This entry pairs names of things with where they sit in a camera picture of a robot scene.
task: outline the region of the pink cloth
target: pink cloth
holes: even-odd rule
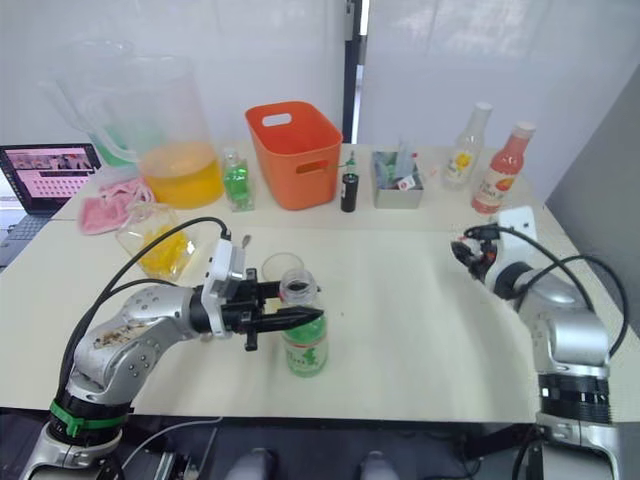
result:
[[[142,178],[134,178],[100,188],[100,197],[84,200],[78,223],[85,235],[96,235],[120,228],[129,218],[129,206],[153,202],[153,193]]]

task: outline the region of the bottle label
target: bottle label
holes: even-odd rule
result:
[[[284,341],[287,364],[296,375],[310,376],[324,367],[329,352],[326,334],[310,344],[294,343],[287,337]]]
[[[415,186],[416,181],[413,179],[413,175],[406,176],[398,182],[398,189],[402,190],[403,192],[411,190]]]
[[[452,182],[463,182],[471,172],[471,165],[475,160],[473,154],[467,150],[454,150],[447,164],[446,175]]]
[[[490,168],[476,193],[476,200],[488,207],[499,207],[515,179],[516,175],[496,172]]]

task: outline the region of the red bottle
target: red bottle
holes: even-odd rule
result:
[[[529,122],[518,122],[507,144],[491,160],[480,188],[473,196],[471,205],[479,213],[495,213],[502,206],[505,195],[511,189],[524,166],[524,150],[536,131]]]

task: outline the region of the white bottle cap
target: white bottle cap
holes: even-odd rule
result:
[[[531,138],[536,132],[536,126],[531,122],[518,122],[513,127],[513,134],[518,138]]]
[[[493,110],[493,105],[488,102],[476,102],[476,108],[478,110],[484,110],[486,112],[490,112]]]

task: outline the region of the black cable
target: black cable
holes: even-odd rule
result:
[[[424,431],[424,436],[437,442],[455,442],[460,440],[460,435],[436,435],[435,433]]]
[[[536,426],[533,425],[525,435],[524,441],[522,442],[522,445],[520,445],[520,449],[518,450],[516,460],[513,462],[513,469],[511,470],[511,480],[518,480],[518,477],[520,476],[520,467],[522,467],[524,456],[527,454],[527,450],[529,450],[531,444],[536,440],[538,440],[538,433],[536,430]]]
[[[618,292],[620,293],[620,300],[622,301],[622,326],[620,327],[620,333],[618,333],[618,337],[609,349],[609,356],[613,357],[620,348],[620,345],[622,345],[622,342],[627,336],[627,331],[629,330],[629,298],[627,297],[627,292],[615,271],[599,258],[593,257],[591,255],[573,255],[571,257],[563,258],[562,260],[560,260],[560,263],[566,264],[569,262],[574,262],[576,260],[584,260],[586,262],[591,262],[598,265],[611,277],[613,283],[615,283],[616,288],[618,289]],[[547,275],[556,267],[558,267],[558,265],[554,264],[549,265],[543,270],[540,270],[531,280],[529,280],[520,290],[518,290],[517,296],[520,297],[520,302],[524,300],[525,295],[531,289],[531,287],[533,287],[533,285],[535,285],[542,277]]]
[[[120,463],[120,459],[115,453],[110,454],[105,462],[100,467],[98,471],[98,475],[96,476],[97,480],[102,479],[118,479],[125,480],[124,470],[122,469],[122,464]]]
[[[100,295],[98,295],[98,298],[93,303],[93,305],[82,316],[78,324],[73,329],[71,336],[69,337],[69,341],[67,342],[67,346],[62,356],[62,364],[60,367],[60,377],[58,382],[58,394],[61,392],[64,392],[64,388],[66,387],[67,382],[69,381],[69,375],[71,374],[71,369],[73,368],[73,352],[75,352],[75,349],[78,346],[78,343],[80,343],[80,340],[82,340],[82,337],[84,337],[84,335],[87,333],[87,329],[89,328],[89,325],[93,320],[93,317],[98,311],[98,308],[106,300],[106,298],[108,298],[108,295],[111,293],[111,289],[116,285],[116,283],[118,283],[118,281],[124,276],[124,274],[127,273],[127,271],[133,265],[135,265],[136,262],[138,262],[138,260],[140,260],[150,250],[156,247],[160,242],[164,241],[174,233],[177,233],[191,225],[195,225],[196,223],[203,223],[203,222],[213,222],[218,224],[222,229],[222,232],[220,233],[220,238],[223,238],[225,240],[231,239],[230,230],[227,228],[227,225],[219,218],[199,217],[199,218],[194,218],[192,220],[188,220],[184,223],[181,223],[177,227],[174,227],[171,230],[163,233],[159,237],[155,238],[148,245],[143,247],[138,253],[136,253],[133,257],[131,257],[131,259],[129,259],[129,261],[127,261],[127,263],[125,263],[120,270],[118,270],[118,272],[113,276],[113,278],[109,281],[109,283],[107,283],[107,285],[104,287]]]
[[[167,280],[160,280],[159,278],[141,278],[140,280],[133,280],[129,283],[124,283],[119,287],[114,288],[113,290],[111,290],[111,292],[109,292],[109,295],[107,295],[107,297],[103,300],[102,303],[106,302],[117,293],[120,293],[122,290],[135,287],[136,285],[140,285],[143,283],[157,283],[159,285],[168,285],[170,287],[177,287],[175,283],[168,282]]]
[[[474,475],[477,475],[477,473],[480,471],[480,467],[482,466],[482,460],[477,460],[476,464],[473,466],[473,468],[471,470],[469,470],[469,468],[467,467],[466,463],[463,462],[462,464],[465,473],[464,475],[445,475],[445,474],[439,474],[439,475],[429,475],[427,477],[422,477],[422,480],[443,480],[443,479],[447,479],[447,480],[467,480],[467,479],[471,479],[473,480]]]
[[[536,250],[538,250],[545,257],[547,257],[549,260],[551,260],[553,262],[554,266],[559,267],[564,273],[567,274],[567,276],[571,279],[573,284],[576,286],[576,288],[580,292],[580,295],[582,295],[582,297],[584,298],[584,302],[586,303],[587,308],[592,312],[594,311],[593,302],[591,301],[591,297],[589,296],[589,294],[587,293],[586,289],[584,288],[584,285],[582,285],[580,280],[578,280],[578,277],[576,277],[575,274],[569,268],[567,268],[567,266],[564,265],[560,261],[560,259],[558,257],[556,257],[549,250],[547,250],[542,244],[536,242],[533,238],[529,237],[528,235],[525,235],[524,233],[521,233],[521,232],[515,230],[514,228],[506,228],[506,227],[502,227],[500,225],[493,225],[493,224],[478,225],[476,227],[468,228],[467,230],[465,230],[464,236],[468,237],[468,238],[476,238],[475,232],[477,232],[479,230],[494,230],[494,231],[497,231],[497,232],[508,233],[510,235],[513,235],[514,237],[518,237],[518,238],[524,240],[529,245],[533,246]]]

